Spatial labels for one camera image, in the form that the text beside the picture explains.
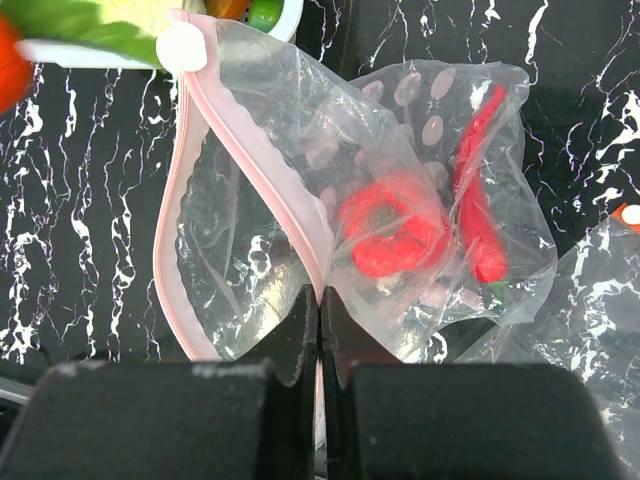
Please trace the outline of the long red chili pepper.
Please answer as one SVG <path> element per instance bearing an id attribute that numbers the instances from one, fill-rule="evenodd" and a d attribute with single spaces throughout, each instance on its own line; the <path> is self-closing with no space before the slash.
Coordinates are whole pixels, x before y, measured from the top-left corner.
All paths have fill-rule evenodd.
<path id="1" fill-rule="evenodd" d="M 479 283 L 489 287 L 500 304 L 504 302 L 508 260 L 483 187 L 478 154 L 505 96 L 506 89 L 496 86 L 467 124 L 457 148 L 453 178 L 459 235 L 471 273 Z"/>

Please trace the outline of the clear pink zip bag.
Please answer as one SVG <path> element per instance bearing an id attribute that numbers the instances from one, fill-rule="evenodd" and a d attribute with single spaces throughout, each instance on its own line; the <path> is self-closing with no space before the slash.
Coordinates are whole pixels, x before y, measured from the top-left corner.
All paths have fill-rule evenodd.
<path id="1" fill-rule="evenodd" d="M 347 81 L 182 9 L 156 49 L 179 80 L 154 281 L 188 358 L 240 357 L 302 287 L 402 360 L 455 322 L 534 318 L 558 255 L 522 172 L 525 70 L 410 60 Z"/>

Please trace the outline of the green napa cabbage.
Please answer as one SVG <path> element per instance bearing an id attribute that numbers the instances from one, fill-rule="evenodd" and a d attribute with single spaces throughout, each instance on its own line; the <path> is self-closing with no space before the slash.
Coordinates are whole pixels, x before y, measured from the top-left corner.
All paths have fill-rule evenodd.
<path id="1" fill-rule="evenodd" d="M 28 40 L 80 45 L 157 67 L 165 1 L 3 1 L 1 15 Z"/>

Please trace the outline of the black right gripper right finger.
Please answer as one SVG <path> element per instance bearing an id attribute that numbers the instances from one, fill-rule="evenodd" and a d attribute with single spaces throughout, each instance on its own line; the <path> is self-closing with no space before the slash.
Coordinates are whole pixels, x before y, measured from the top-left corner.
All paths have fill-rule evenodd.
<path id="1" fill-rule="evenodd" d="M 405 364 L 328 288 L 319 307 L 332 479 L 622 479 L 596 405 L 542 364 Z"/>

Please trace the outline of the red bell pepper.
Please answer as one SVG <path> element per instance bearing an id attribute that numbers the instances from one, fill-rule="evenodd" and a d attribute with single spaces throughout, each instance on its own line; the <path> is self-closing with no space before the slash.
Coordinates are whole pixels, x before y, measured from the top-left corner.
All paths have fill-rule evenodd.
<path id="1" fill-rule="evenodd" d="M 452 227 L 426 173 L 374 180 L 346 198 L 339 219 L 355 266 L 373 278 L 426 271 L 451 255 Z"/>

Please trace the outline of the small red orange pepper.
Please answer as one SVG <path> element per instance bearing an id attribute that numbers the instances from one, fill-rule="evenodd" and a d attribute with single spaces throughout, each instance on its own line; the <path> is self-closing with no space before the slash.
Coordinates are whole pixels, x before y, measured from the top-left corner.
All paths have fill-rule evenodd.
<path id="1" fill-rule="evenodd" d="M 20 102 L 31 86 L 33 65 L 25 59 L 18 43 L 22 36 L 1 15 L 0 111 L 6 112 Z"/>

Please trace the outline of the white plastic basket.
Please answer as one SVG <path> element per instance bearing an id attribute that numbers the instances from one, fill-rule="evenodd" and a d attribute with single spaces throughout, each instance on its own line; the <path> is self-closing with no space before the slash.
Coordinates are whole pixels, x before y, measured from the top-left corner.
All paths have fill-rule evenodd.
<path id="1" fill-rule="evenodd" d="M 1 16 L 27 59 L 63 68 L 156 69 L 168 11 L 237 20 L 282 41 L 295 37 L 302 1 L 3 1 Z"/>

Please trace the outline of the green cucumber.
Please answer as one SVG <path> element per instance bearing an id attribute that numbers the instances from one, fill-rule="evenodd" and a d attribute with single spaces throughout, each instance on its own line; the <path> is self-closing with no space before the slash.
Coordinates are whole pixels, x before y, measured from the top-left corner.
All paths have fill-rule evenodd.
<path id="1" fill-rule="evenodd" d="M 277 24 L 283 9 L 282 0 L 253 0 L 247 13 L 247 23 L 268 33 Z"/>

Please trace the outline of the crumpled clear bag front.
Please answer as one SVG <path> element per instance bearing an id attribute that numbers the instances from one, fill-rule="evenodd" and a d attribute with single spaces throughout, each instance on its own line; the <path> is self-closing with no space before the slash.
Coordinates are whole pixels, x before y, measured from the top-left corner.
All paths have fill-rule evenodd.
<path id="1" fill-rule="evenodd" d="M 491 329 L 458 360 L 571 371 L 594 396 L 624 471 L 638 478 L 638 205 L 620 205 L 559 260 L 533 321 Z"/>

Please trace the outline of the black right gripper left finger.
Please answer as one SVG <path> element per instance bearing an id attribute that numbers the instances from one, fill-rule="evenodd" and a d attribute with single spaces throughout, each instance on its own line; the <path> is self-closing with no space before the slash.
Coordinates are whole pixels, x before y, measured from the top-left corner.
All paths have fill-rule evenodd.
<path id="1" fill-rule="evenodd" d="M 318 307 L 232 362 L 50 369 L 9 434 L 13 479 L 310 479 Z"/>

